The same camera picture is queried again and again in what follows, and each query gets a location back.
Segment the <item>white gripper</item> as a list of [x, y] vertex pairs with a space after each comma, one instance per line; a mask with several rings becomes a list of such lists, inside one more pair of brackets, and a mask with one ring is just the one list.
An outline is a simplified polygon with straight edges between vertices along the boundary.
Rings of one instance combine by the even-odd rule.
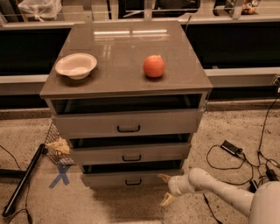
[[164, 195], [162, 202], [160, 203], [161, 207], [166, 207], [170, 205], [175, 199], [175, 196], [181, 196], [190, 191], [189, 188], [189, 179], [187, 175], [182, 176], [169, 176], [166, 174], [158, 174], [165, 183], [168, 183], [169, 191]]

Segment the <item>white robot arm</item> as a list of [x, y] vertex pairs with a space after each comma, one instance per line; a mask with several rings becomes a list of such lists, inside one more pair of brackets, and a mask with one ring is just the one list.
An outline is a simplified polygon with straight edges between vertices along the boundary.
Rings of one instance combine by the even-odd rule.
[[170, 205], [186, 193], [210, 192], [228, 203], [248, 218], [248, 224], [280, 224], [280, 182], [269, 181], [255, 192], [219, 181], [200, 168], [192, 168], [187, 174], [158, 175], [167, 185], [161, 206]]

